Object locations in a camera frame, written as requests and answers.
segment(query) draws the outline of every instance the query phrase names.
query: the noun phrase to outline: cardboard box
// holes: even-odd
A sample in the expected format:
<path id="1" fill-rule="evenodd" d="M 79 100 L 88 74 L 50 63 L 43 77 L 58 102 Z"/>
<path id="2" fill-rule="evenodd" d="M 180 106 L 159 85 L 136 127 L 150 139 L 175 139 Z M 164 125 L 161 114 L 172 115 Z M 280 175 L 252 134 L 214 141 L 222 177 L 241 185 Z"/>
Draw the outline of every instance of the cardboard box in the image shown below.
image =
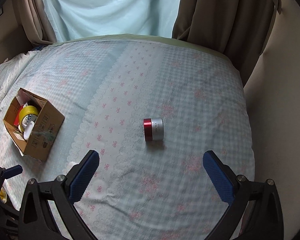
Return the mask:
<path id="1" fill-rule="evenodd" d="M 33 101 L 39 111 L 28 141 L 14 125 L 22 104 Z M 47 99 L 20 88 L 12 100 L 3 123 L 20 153 L 45 161 L 65 117 Z"/>

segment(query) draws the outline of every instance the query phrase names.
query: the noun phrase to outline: blue clamp handle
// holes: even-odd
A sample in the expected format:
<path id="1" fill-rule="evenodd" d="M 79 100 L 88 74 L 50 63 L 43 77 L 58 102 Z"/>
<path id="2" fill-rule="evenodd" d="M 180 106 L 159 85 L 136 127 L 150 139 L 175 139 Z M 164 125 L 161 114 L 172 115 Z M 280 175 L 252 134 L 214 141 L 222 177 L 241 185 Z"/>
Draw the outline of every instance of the blue clamp handle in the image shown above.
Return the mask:
<path id="1" fill-rule="evenodd" d="M 65 190 L 72 204 L 80 201 L 99 166 L 99 161 L 98 152 L 90 150 L 81 162 L 74 165 L 66 175 Z"/>
<path id="2" fill-rule="evenodd" d="M 231 205 L 236 193 L 236 175 L 213 151 L 205 152 L 202 162 L 221 200 Z"/>
<path id="3" fill-rule="evenodd" d="M 17 176 L 17 175 L 21 174 L 22 172 L 23 172 L 23 168 L 21 167 L 21 165 L 18 164 L 16 166 L 13 166 L 11 168 L 8 168 L 8 169 L 4 170 L 2 172 L 1 177 L 3 179 L 10 179 L 14 176 Z"/>

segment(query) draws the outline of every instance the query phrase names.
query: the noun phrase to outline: curtain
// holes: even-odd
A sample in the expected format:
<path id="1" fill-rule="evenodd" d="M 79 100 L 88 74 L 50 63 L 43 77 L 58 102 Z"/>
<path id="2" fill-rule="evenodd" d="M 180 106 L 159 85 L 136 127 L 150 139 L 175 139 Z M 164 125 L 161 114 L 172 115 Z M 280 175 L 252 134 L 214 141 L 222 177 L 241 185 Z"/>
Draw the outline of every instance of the curtain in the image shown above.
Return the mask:
<path id="1" fill-rule="evenodd" d="M 280 0 L 180 0 L 172 37 L 226 55 L 245 85 L 271 33 Z"/>
<path id="2" fill-rule="evenodd" d="M 17 0 L 16 2 L 23 29 L 32 44 L 50 45 L 57 42 L 42 0 Z"/>
<path id="3" fill-rule="evenodd" d="M 58 42 L 140 34 L 171 38 L 180 0 L 43 0 Z"/>

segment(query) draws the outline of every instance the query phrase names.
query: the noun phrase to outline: tape roll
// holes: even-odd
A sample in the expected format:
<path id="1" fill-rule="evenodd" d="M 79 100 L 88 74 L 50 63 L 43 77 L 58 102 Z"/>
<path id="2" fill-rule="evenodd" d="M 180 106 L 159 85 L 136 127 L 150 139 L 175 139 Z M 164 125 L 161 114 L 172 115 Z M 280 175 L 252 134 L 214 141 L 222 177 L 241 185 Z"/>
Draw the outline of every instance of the tape roll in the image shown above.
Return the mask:
<path id="1" fill-rule="evenodd" d="M 21 109 L 19 113 L 19 124 L 22 132 L 25 130 L 26 126 L 30 121 L 35 122 L 39 115 L 38 109 L 34 106 L 26 106 Z"/>

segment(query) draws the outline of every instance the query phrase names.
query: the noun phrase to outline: brown curtain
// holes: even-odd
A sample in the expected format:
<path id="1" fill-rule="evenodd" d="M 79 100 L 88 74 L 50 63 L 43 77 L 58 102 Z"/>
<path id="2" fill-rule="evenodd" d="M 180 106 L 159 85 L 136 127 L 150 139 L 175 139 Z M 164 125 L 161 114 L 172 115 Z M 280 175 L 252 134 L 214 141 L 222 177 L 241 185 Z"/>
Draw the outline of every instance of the brown curtain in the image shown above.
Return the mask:
<path id="1" fill-rule="evenodd" d="M 172 38 L 223 53 L 245 85 L 269 38 L 279 4 L 280 0 L 180 0 Z"/>
<path id="2" fill-rule="evenodd" d="M 31 43 L 50 45 L 57 42 L 42 0 L 15 0 L 15 2 L 23 29 Z"/>

